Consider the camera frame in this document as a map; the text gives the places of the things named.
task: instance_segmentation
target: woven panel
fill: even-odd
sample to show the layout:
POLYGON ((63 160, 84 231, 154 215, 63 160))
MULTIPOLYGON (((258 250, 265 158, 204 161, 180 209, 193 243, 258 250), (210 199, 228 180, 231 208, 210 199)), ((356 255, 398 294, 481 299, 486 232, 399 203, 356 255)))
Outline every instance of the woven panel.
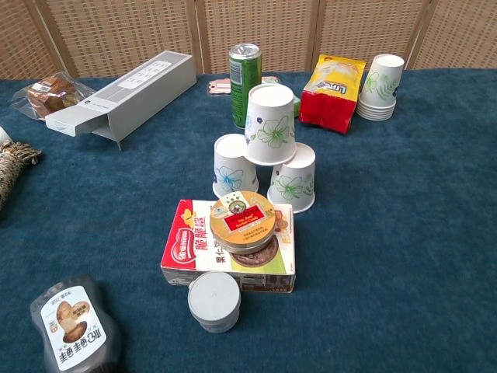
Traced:
POLYGON ((439 0, 414 68, 497 68, 497 1, 439 0))
POLYGON ((406 59, 423 0, 328 0, 318 51, 363 60, 396 54, 406 59))
POLYGON ((0 78, 42 78, 56 67, 21 1, 0 0, 0 78))
POLYGON ((79 76, 120 76, 164 50, 193 52, 185 1, 47 3, 79 76))
MULTIPOLYGON (((204 0, 211 71, 228 72, 228 54, 239 43, 257 44, 263 71, 303 71, 310 40, 312 0, 204 0)), ((200 30, 200 37, 205 33, 200 30)))

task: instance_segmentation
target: blue carpet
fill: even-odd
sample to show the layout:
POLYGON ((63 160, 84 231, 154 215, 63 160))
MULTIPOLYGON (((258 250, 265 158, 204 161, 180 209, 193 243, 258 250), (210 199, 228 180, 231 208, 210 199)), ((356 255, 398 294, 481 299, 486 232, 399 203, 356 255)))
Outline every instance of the blue carpet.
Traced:
MULTIPOLYGON (((276 73, 300 95, 308 73, 276 73)), ((159 268, 178 200, 213 200, 213 144, 240 132, 199 82, 123 141, 71 138, 8 107, 0 125, 43 151, 0 211, 0 371, 43 370, 29 305, 90 273, 129 372, 497 371, 497 71, 407 71, 394 116, 343 136, 296 122, 317 155, 296 215, 294 293, 243 293, 223 335, 159 268)), ((99 89, 111 79, 82 79, 99 89)), ((258 168, 262 193, 270 168, 258 168)))

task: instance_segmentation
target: tin lid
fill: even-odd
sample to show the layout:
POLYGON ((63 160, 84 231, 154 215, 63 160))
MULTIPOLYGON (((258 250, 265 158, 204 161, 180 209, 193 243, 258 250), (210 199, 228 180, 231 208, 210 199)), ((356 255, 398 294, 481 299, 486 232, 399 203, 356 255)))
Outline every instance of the tin lid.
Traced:
POLYGON ((230 319, 241 300, 236 280, 225 272, 207 272, 189 285, 189 310, 203 324, 216 325, 230 319))
POLYGON ((261 55, 261 50, 255 44, 241 43, 230 50, 230 57, 238 60, 249 60, 261 55))
POLYGON ((210 210, 213 237, 229 249, 254 249, 268 242, 276 226, 273 205, 246 190, 226 194, 210 210))

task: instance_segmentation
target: twine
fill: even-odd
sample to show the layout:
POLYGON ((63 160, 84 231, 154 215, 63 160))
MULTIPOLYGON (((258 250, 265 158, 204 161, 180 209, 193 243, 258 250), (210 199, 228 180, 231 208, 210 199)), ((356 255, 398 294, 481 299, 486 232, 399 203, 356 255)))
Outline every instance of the twine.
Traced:
POLYGON ((0 210, 14 188, 17 178, 28 165, 36 165, 40 150, 28 144, 5 140, 0 145, 0 210))

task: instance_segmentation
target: gold tin lid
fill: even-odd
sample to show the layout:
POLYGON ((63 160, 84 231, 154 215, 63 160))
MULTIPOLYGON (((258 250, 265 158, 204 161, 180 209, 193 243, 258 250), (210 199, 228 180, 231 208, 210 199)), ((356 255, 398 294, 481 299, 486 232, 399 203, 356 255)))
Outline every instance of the gold tin lid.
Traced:
POLYGON ((275 226, 273 205, 255 192, 226 194, 210 210, 210 230, 227 251, 256 251, 271 239, 275 226))

